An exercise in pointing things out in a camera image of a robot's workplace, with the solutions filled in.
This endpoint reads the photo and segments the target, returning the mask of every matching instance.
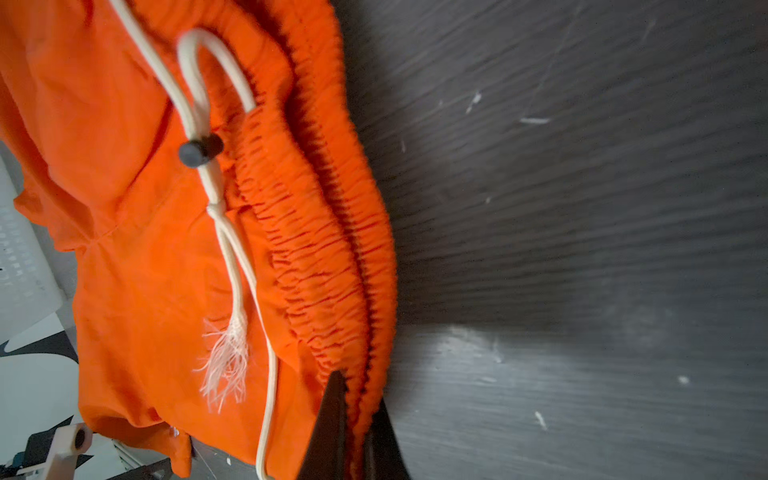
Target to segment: white cord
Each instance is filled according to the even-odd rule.
[[[237,94],[240,96],[245,112],[247,113],[256,108],[253,92],[235,57],[232,56],[226,45],[219,38],[199,28],[184,34],[179,40],[177,48],[181,75],[187,82],[194,100],[193,104],[190,105],[186,95],[184,95],[184,91],[181,90],[174,76],[149,42],[144,34],[144,30],[142,30],[134,18],[125,1],[110,0],[110,3],[126,31],[144,56],[144,59],[154,71],[158,81],[163,85],[163,88],[174,103],[176,110],[179,112],[187,139],[200,140],[210,133],[210,100],[203,76],[200,73],[200,67],[197,64],[197,52],[200,46],[205,47],[219,61],[232,81]],[[219,402],[219,410],[221,410],[224,398],[229,392],[234,392],[238,401],[244,395],[245,373],[248,362],[247,317],[243,307],[243,286],[240,282],[240,272],[237,269],[237,264],[239,263],[240,268],[245,273],[250,294],[256,304],[269,357],[266,405],[264,407],[264,418],[256,453],[256,471],[259,480],[267,480],[270,477],[266,474],[266,445],[270,436],[270,424],[272,422],[277,391],[277,356],[264,327],[264,319],[261,315],[261,308],[256,295],[256,274],[253,271],[253,266],[243,248],[237,231],[225,214],[221,170],[216,162],[210,161],[198,167],[197,172],[208,196],[209,204],[206,210],[214,221],[216,237],[224,257],[224,262],[227,265],[227,275],[232,284],[232,317],[230,318],[230,324],[227,327],[227,331],[219,337],[216,345],[211,350],[210,358],[205,366],[206,379],[200,391],[209,399]],[[227,380],[227,386],[220,391],[218,386],[222,377]]]

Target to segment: white perforated plastic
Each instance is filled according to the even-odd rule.
[[[63,302],[35,232],[13,206],[15,197],[0,161],[0,343],[55,312]]]

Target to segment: cable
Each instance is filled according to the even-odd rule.
[[[187,135],[188,140],[200,140],[210,133],[210,99],[208,98],[205,82],[197,63],[197,52],[201,46],[210,51],[219,61],[232,81],[245,112],[248,113],[256,108],[253,92],[235,57],[232,56],[227,46],[219,38],[200,28],[194,28],[185,33],[179,40],[177,47],[181,75],[192,93],[193,104],[190,104],[186,95],[184,95],[184,91],[181,90],[174,76],[149,42],[144,30],[136,18],[134,18],[125,1],[110,0],[110,3],[125,30],[133,39],[179,112],[181,123],[184,126],[184,133]],[[248,362],[247,317],[243,307],[243,286],[240,281],[240,272],[237,268],[237,264],[239,264],[248,282],[250,294],[256,304],[269,358],[266,405],[264,406],[264,417],[256,453],[256,471],[259,480],[267,480],[270,477],[266,474],[266,446],[269,441],[277,391],[277,356],[272,348],[270,338],[266,334],[264,318],[261,314],[261,307],[256,293],[256,274],[253,271],[253,266],[243,248],[237,231],[225,213],[221,170],[216,162],[210,161],[197,167],[197,172],[208,196],[209,203],[206,211],[214,221],[216,237],[224,257],[224,262],[227,265],[227,275],[232,284],[232,316],[230,323],[227,331],[222,333],[211,350],[210,358],[204,367],[206,369],[205,382],[200,391],[209,400],[219,402],[219,411],[225,397],[230,392],[234,392],[237,401],[242,400],[245,392],[245,374]],[[218,386],[222,377],[227,380],[227,386],[220,391]]]

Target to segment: orange fabric corner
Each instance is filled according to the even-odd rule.
[[[244,115],[201,55],[224,140],[227,215],[240,230],[280,359],[267,472],[295,478],[329,374],[347,380],[349,468],[382,398],[395,332],[396,264],[383,202],[346,111],[341,37],[325,1],[137,0],[173,72],[177,38],[220,37],[257,96]],[[17,208],[78,256],[80,409],[97,432],[190,472],[190,435],[253,463],[266,351],[247,305],[247,397],[200,394],[231,292],[207,198],[177,158],[163,88],[105,0],[0,5],[0,134],[21,161]]]

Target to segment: round black hole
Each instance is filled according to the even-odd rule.
[[[79,450],[84,443],[85,443],[85,430],[81,429],[81,430],[78,430],[78,432],[74,436],[74,447]]]

